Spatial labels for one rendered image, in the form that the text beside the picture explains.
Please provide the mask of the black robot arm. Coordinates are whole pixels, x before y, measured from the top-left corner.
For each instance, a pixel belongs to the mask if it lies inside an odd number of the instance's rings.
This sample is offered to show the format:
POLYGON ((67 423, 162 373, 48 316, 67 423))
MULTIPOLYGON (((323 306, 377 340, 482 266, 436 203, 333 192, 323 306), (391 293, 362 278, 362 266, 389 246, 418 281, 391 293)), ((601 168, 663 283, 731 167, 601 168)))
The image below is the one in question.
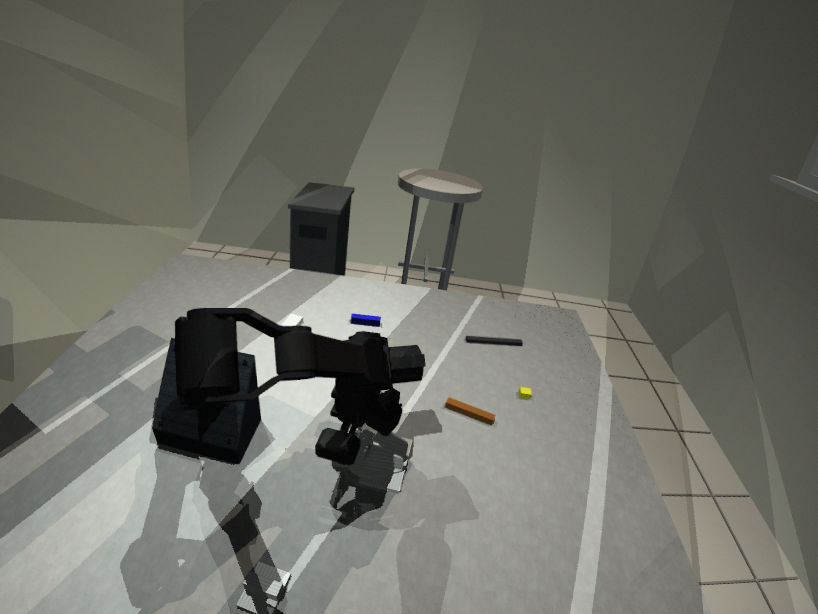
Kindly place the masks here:
POLYGON ((248 308, 198 308, 175 321, 175 362, 179 411, 211 409, 258 397, 279 381, 335 378, 341 391, 362 395, 354 426, 363 422, 389 436, 402 414, 393 383, 421 381, 425 365, 418 345, 388 347, 380 333, 359 331, 342 341, 312 333, 307 326, 280 326, 248 308), (236 321, 274 338, 279 376, 247 394, 240 391, 236 321), (375 394, 373 391, 387 390, 375 394), (227 403, 229 402, 229 403, 227 403))

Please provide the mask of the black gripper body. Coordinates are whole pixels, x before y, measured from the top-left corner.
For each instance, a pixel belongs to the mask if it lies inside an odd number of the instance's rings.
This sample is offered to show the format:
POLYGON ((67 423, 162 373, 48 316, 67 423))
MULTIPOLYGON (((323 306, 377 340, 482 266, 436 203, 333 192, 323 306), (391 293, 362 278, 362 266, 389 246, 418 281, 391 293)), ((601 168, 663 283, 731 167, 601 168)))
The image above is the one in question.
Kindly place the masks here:
POLYGON ((371 394, 372 391, 362 395, 348 394, 336 385, 333 387, 331 398, 335 398, 335 404, 330 416, 337 417, 343 424, 340 430, 327 428, 321 431, 315 445, 317 457, 349 466, 354 463, 361 444, 361 440, 355 435, 357 426, 354 426, 354 421, 361 405, 364 406, 365 403, 368 404, 368 399, 371 400, 371 394))

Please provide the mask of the dark grey long bar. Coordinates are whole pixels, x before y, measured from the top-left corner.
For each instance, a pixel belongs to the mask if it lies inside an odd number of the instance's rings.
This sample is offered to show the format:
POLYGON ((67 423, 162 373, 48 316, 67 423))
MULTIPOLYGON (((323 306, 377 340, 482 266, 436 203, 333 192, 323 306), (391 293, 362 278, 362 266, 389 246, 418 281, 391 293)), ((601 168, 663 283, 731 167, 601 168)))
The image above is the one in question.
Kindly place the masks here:
POLYGON ((466 336, 467 343, 476 343, 476 344, 502 344, 502 345, 515 345, 515 346, 522 346, 522 339, 513 339, 513 338, 488 338, 488 337, 475 337, 475 336, 466 336))

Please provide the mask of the brown rectangular bar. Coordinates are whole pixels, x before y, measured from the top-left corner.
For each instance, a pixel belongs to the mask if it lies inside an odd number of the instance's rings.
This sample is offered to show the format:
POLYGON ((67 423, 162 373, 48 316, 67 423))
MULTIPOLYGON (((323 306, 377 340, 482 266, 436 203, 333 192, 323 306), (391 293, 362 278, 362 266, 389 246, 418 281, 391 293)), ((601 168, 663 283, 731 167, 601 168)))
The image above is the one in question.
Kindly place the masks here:
POLYGON ((489 425, 492 425, 493 419, 495 417, 495 415, 493 415, 492 413, 489 413, 482 409, 477 409, 471 405, 468 405, 453 398, 452 399, 448 398, 445 402, 444 407, 459 414, 469 416, 470 418, 478 420, 482 423, 485 422, 489 425))

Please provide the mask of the small blue block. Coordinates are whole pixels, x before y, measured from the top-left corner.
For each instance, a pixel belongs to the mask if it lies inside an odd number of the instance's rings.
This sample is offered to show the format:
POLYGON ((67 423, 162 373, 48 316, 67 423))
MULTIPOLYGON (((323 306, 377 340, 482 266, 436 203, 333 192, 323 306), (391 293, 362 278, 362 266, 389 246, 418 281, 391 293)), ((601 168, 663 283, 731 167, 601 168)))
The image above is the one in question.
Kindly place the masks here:
POLYGON ((380 320, 381 320, 381 317, 379 317, 379 316, 351 314, 350 324, 380 327, 380 320))

